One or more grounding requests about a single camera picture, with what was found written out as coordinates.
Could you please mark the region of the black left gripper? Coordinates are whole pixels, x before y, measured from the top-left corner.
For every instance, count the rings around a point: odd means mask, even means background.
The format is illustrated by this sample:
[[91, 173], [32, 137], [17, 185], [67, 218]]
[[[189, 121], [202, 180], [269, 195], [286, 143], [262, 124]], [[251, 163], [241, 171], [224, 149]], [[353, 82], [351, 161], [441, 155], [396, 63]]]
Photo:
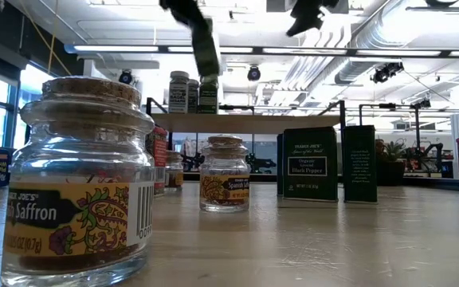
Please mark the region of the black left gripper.
[[194, 59], [200, 77], [218, 75], [219, 56], [213, 38], [210, 19], [203, 17], [195, 0], [159, 0], [164, 10], [169, 10], [173, 18], [191, 27], [191, 43]]

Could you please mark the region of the white-lid bagel seasoning jar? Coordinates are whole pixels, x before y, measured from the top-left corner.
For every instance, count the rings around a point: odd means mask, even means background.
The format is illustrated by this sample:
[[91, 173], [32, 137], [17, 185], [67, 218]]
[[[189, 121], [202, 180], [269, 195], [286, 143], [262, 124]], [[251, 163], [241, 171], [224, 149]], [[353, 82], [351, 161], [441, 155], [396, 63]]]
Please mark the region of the white-lid bagel seasoning jar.
[[187, 113], [189, 74], [183, 71], [172, 71], [169, 84], [169, 113]]
[[194, 79], [189, 79], [187, 83], [187, 112], [196, 114], [198, 112], [198, 88], [199, 82]]

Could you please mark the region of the green-lid oregano spice jar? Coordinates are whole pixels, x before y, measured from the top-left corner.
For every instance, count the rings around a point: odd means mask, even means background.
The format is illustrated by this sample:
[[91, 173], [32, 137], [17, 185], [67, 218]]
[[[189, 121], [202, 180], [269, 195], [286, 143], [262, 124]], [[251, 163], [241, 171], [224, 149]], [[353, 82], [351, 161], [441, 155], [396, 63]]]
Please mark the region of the green-lid oregano spice jar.
[[199, 85], [198, 112], [201, 114], [218, 113], [218, 76], [201, 77]]

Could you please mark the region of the cork-top saffron glass jar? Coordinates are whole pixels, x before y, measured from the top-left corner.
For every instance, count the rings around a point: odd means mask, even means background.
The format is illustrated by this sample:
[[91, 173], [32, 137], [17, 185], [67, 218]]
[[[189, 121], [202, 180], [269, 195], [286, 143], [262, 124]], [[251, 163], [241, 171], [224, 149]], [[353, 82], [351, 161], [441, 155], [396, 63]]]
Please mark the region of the cork-top saffron glass jar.
[[249, 209], [250, 168], [248, 149], [240, 137], [210, 136], [202, 149], [199, 206], [202, 210], [233, 213]]
[[182, 190], [183, 163], [182, 155], [176, 151], [167, 151], [165, 166], [165, 191], [176, 192]]
[[147, 262], [154, 121], [127, 84], [46, 81], [20, 111], [28, 142], [10, 167], [1, 281], [9, 287], [106, 287]]

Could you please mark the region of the long ceiling light bar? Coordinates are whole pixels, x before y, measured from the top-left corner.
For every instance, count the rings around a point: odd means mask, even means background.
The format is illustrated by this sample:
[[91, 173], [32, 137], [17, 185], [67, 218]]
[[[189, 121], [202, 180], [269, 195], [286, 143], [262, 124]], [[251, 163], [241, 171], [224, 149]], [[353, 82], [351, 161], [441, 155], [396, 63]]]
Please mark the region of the long ceiling light bar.
[[[65, 44], [67, 53], [193, 53], [188, 45], [74, 45]], [[220, 46], [216, 51], [224, 55], [273, 55], [313, 57], [404, 57], [459, 58], [459, 49], [356, 49], [326, 47]]]

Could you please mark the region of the black background object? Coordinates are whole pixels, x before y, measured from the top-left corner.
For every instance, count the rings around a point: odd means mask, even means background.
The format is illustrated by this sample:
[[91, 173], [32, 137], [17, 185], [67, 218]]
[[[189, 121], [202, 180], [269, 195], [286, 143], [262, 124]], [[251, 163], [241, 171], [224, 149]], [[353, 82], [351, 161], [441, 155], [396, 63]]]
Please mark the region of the black background object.
[[200, 152], [196, 152], [194, 156], [182, 155], [183, 170], [187, 172], [198, 171], [204, 160], [205, 157]]
[[272, 174], [273, 168], [277, 167], [271, 159], [259, 159], [253, 153], [246, 156], [246, 162], [253, 174]]

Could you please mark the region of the black ceiling fixture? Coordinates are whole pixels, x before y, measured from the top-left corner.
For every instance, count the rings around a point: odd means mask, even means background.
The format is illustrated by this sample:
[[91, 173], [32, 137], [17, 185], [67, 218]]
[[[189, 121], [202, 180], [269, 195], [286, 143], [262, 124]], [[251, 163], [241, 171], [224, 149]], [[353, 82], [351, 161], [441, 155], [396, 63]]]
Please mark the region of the black ceiling fixture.
[[437, 12], [444, 14], [459, 14], [459, 0], [423, 0], [424, 6], [408, 6], [405, 11], [411, 12]]

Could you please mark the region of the succulent in black pot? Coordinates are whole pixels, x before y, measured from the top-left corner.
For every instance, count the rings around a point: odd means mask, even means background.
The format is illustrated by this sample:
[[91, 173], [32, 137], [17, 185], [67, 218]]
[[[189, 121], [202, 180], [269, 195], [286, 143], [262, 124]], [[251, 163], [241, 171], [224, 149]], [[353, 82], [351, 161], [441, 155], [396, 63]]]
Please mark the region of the succulent in black pot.
[[376, 177], [379, 186], [398, 186], [402, 183], [405, 164], [400, 157], [404, 150], [403, 143], [375, 141]]

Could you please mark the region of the red and black background robot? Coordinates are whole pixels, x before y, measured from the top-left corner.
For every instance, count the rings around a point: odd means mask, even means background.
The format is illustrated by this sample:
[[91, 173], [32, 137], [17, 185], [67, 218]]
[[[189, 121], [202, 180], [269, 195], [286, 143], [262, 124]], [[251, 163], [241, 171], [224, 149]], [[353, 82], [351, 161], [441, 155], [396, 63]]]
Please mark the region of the red and black background robot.
[[423, 171], [428, 174], [442, 172], [442, 143], [431, 143], [422, 150], [420, 147], [406, 149], [406, 169], [408, 171]]

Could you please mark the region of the wooden shelf black frame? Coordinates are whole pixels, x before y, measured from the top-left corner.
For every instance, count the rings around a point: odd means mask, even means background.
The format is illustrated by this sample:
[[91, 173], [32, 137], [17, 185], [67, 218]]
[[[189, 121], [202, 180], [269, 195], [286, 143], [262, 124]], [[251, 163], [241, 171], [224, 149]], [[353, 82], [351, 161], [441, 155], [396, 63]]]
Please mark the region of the wooden shelf black frame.
[[146, 114], [169, 135], [168, 147], [172, 147], [174, 132], [212, 134], [278, 135], [286, 129], [325, 128], [343, 122], [339, 116], [255, 116], [167, 113], [152, 98], [147, 98]]

